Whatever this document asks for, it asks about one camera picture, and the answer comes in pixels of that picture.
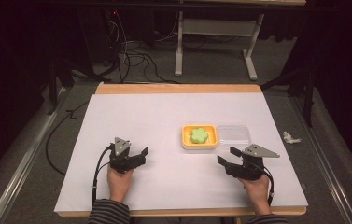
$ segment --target green sponge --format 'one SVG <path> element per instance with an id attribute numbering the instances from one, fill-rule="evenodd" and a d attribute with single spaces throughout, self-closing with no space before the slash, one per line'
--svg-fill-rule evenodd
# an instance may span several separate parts
<path id="1" fill-rule="evenodd" d="M 203 144 L 208 138 L 207 132 L 203 128 L 192 129 L 190 140 L 194 144 Z"/>

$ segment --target white paper scrap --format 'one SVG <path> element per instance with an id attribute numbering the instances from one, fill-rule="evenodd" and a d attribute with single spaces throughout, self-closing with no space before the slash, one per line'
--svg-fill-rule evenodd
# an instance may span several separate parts
<path id="1" fill-rule="evenodd" d="M 290 143 L 290 144 L 299 143 L 302 141 L 301 138 L 293 139 L 291 134 L 289 134 L 287 132 L 283 132 L 283 138 L 284 138 L 284 141 L 286 141 L 287 143 Z"/>

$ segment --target person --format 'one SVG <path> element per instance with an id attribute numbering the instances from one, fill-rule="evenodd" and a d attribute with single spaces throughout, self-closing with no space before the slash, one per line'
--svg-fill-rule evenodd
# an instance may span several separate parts
<path id="1" fill-rule="evenodd" d="M 120 174 L 108 166 L 107 182 L 109 186 L 109 200 L 98 199 L 95 201 L 88 224 L 129 224 L 130 210 L 123 203 L 123 200 L 131 186 L 132 174 L 130 170 Z M 269 179 L 266 175 L 255 181 L 239 178 L 244 185 L 248 199 L 251 201 L 256 216 L 250 219 L 247 224 L 285 224 L 286 219 L 273 215 L 268 204 Z"/>

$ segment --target gray carpet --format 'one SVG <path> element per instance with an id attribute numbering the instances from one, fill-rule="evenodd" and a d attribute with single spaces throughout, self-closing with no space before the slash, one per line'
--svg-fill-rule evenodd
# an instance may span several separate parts
<path id="1" fill-rule="evenodd" d="M 175 45 L 164 46 L 157 44 L 155 49 L 144 45 L 134 49 L 137 44 L 129 44 L 128 50 L 149 53 L 155 64 L 158 74 L 165 79 L 172 79 L 180 83 L 251 83 L 247 77 L 246 66 L 240 56 L 240 46 L 246 43 L 245 39 L 227 42 L 229 38 L 211 37 L 201 48 L 199 41 L 191 40 L 185 44 L 190 48 L 184 51 L 184 72 L 182 77 L 174 77 Z M 294 41 L 281 43 L 273 39 L 259 41 L 253 53 L 259 80 L 262 84 L 277 77 L 286 61 Z M 132 58 L 132 64 L 138 64 L 141 58 Z M 126 81 L 159 80 L 154 74 L 154 66 L 149 64 L 144 71 L 146 63 L 132 66 Z M 97 71 L 104 67 L 99 63 L 95 65 Z M 121 67 L 124 75 L 126 66 Z M 120 80 L 117 72 L 107 77 L 114 82 Z M 97 83 L 76 78 L 76 85 L 68 90 L 68 96 L 58 110 L 54 125 L 67 116 L 68 109 L 74 109 L 89 100 L 94 93 Z M 268 106 L 273 114 L 275 124 L 281 134 L 284 131 L 294 137 L 302 138 L 299 144 L 285 143 L 291 162 L 300 182 L 304 186 L 304 193 L 309 203 L 307 213 L 303 216 L 288 217 L 289 223 L 347 223 L 344 221 L 341 209 L 334 200 L 328 180 L 320 168 L 317 158 L 315 142 L 311 140 L 309 132 L 316 134 L 319 145 L 326 155 L 331 168 L 339 179 L 352 207 L 352 156 L 347 150 L 345 142 L 338 134 L 336 127 L 325 110 L 319 95 L 315 92 L 313 106 L 313 129 L 306 129 L 300 119 L 299 111 L 295 105 L 298 99 L 288 98 L 283 91 L 284 87 L 272 88 L 265 93 Z M 31 120 L 18 139 L 9 149 L 0 162 L 0 197 L 9 179 L 15 172 L 26 148 L 39 132 L 46 117 L 49 103 Z M 83 120 L 86 106 L 81 107 L 74 117 L 67 119 L 54 133 L 49 142 L 49 154 L 53 163 L 62 171 L 66 171 L 68 162 L 77 140 L 78 131 Z M 45 157 L 45 145 L 40 148 L 34 166 L 27 176 L 14 204 L 9 210 L 5 223 L 86 223 L 86 218 L 64 218 L 53 212 L 57 197 L 63 183 L 63 177 L 50 168 Z"/>

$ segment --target striped sleeve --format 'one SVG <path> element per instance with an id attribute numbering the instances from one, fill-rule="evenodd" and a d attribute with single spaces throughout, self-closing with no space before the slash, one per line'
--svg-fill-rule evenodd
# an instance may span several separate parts
<path id="1" fill-rule="evenodd" d="M 277 215 L 258 216 L 250 219 L 247 224 L 287 224 L 285 217 Z"/>
<path id="2" fill-rule="evenodd" d="M 94 202 L 88 224 L 129 224 L 129 207 L 123 203 L 100 199 Z"/>

